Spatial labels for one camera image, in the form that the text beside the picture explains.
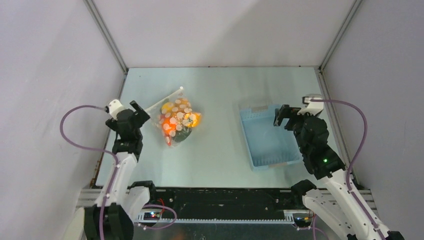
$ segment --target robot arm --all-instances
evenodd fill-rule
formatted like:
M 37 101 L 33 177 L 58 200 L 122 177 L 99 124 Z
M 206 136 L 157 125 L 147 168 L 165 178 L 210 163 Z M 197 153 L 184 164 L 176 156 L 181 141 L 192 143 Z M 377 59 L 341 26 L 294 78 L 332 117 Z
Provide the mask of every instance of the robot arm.
M 303 205 L 319 215 L 341 239 L 379 240 L 382 239 L 378 233 L 380 230 L 386 240 L 403 240 L 399 232 L 390 231 L 373 213 L 352 182 L 352 190 L 349 191 L 345 182 L 346 166 L 328 146 L 327 124 L 318 118 L 324 109 L 324 103 L 311 101 L 312 99 L 322 100 L 320 95 L 311 94 L 302 98 L 306 105 L 304 108 L 283 105 L 276 109 L 274 126 L 280 126 L 283 119 L 288 119 L 284 128 L 293 131 L 307 171 L 323 183 L 338 205 L 326 201 L 308 180 L 292 186 L 292 191 L 301 196 Z M 365 206 L 367 212 L 358 202 Z M 373 227 L 367 214 L 375 220 L 378 229 Z
M 106 112 L 112 117 L 106 121 L 106 125 L 116 132 L 112 152 L 116 154 L 118 163 L 115 162 L 112 166 L 109 178 L 95 205 L 84 209 L 84 231 L 88 240 L 100 239 L 100 218 L 103 218 L 103 233 L 106 240 L 132 240 L 133 221 L 150 200 L 150 190 L 146 186 L 133 187 L 127 194 L 131 174 L 143 148 L 140 128 L 150 119 L 135 101 L 130 105 L 135 111 L 125 108 L 117 99 L 106 107 Z

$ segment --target metal corner post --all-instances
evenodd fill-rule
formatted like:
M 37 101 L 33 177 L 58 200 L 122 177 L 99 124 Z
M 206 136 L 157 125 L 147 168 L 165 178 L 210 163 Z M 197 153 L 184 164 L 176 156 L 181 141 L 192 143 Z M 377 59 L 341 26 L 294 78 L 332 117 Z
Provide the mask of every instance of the metal corner post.
M 336 50 L 337 46 L 340 43 L 340 40 L 342 39 L 343 35 L 345 35 L 346 30 L 348 29 L 349 25 L 352 22 L 352 19 L 357 14 L 357 11 L 359 7 L 361 6 L 363 0 L 355 0 L 352 4 L 352 7 L 350 7 L 349 12 L 347 13 L 346 18 L 344 19 L 343 23 L 341 24 L 340 29 L 338 30 L 337 34 L 335 35 L 334 40 L 332 41 L 327 53 L 325 54 L 324 59 L 321 62 L 321 65 L 319 66 L 321 71 L 326 68 L 331 56 L 333 55 L 334 51 Z
M 88 11 L 90 12 L 91 16 L 93 17 L 95 24 L 97 25 L 98 29 L 101 32 L 101 35 L 104 37 L 104 40 L 106 41 L 106 44 L 109 46 L 113 56 L 115 57 L 116 61 L 119 64 L 119 67 L 121 68 L 122 72 L 126 74 L 128 72 L 128 67 L 124 62 L 124 59 L 122 58 L 122 55 L 120 51 L 118 50 L 118 47 L 114 41 L 114 39 L 111 36 L 111 33 L 109 32 L 108 28 L 106 27 L 105 22 L 103 21 L 102 15 L 100 14 L 96 4 L 94 3 L 94 0 L 83 0 L 85 5 L 87 6 Z
M 318 80 L 318 84 L 320 87 L 320 90 L 323 94 L 323 97 L 326 99 L 331 99 L 331 95 L 329 92 L 329 88 L 326 83 L 325 75 L 324 75 L 324 69 L 327 67 L 327 64 L 329 63 L 333 53 L 337 49 L 338 45 L 340 44 L 343 36 L 346 33 L 346 30 L 352 23 L 353 18 L 357 14 L 359 8 L 361 7 L 363 3 L 363 0 L 355 0 L 350 7 L 349 12 L 347 13 L 347 16 L 345 17 L 343 23 L 341 24 L 340 29 L 338 30 L 336 36 L 334 37 L 334 40 L 332 41 L 327 53 L 325 54 L 324 59 L 321 62 L 321 65 L 315 69 L 316 72 L 316 78 Z M 337 148 L 340 151 L 342 159 L 346 160 L 345 164 L 350 164 L 351 158 L 349 156 L 349 151 L 346 145 L 346 140 L 343 135 L 342 128 L 340 127 L 340 119 L 337 115 L 337 111 L 335 106 L 332 103 L 326 103 L 325 104 L 328 109 L 329 114 L 329 120 L 330 124 L 334 130 L 334 134 L 336 137 L 336 144 Z

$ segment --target plastic bag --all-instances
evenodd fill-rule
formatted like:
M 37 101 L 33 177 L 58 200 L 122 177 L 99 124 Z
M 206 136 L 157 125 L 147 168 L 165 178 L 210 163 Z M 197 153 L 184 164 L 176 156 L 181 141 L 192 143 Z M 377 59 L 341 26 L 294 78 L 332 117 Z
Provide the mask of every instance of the plastic bag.
M 168 146 L 187 139 L 202 121 L 202 114 L 192 109 L 183 87 L 146 109 Z

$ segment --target blue plastic tray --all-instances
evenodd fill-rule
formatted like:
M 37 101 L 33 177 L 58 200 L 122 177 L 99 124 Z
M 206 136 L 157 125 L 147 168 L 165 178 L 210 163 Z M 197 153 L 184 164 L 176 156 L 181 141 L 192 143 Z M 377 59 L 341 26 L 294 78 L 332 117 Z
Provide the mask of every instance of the blue plastic tray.
M 250 153 L 251 168 L 263 170 L 302 161 L 295 136 L 283 126 L 274 126 L 275 109 L 281 105 L 253 107 L 240 110 L 244 138 Z

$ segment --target white wall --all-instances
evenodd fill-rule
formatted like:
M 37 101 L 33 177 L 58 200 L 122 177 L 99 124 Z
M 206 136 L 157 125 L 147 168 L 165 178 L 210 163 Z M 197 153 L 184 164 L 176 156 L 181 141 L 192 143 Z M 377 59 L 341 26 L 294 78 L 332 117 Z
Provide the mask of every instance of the white wall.
M 0 33 L 0 238 L 61 239 L 99 157 L 61 138 L 61 117 L 106 105 L 123 74 L 82 0 L 1 1 Z M 65 131 L 102 147 L 106 119 L 82 110 Z
M 129 67 L 315 66 L 353 0 L 96 0 Z
M 405 239 L 423 238 L 423 12 L 422 0 L 364 1 L 325 70 L 331 97 L 368 118 L 355 170 L 381 219 Z M 353 155 L 362 121 L 344 106 L 337 112 Z

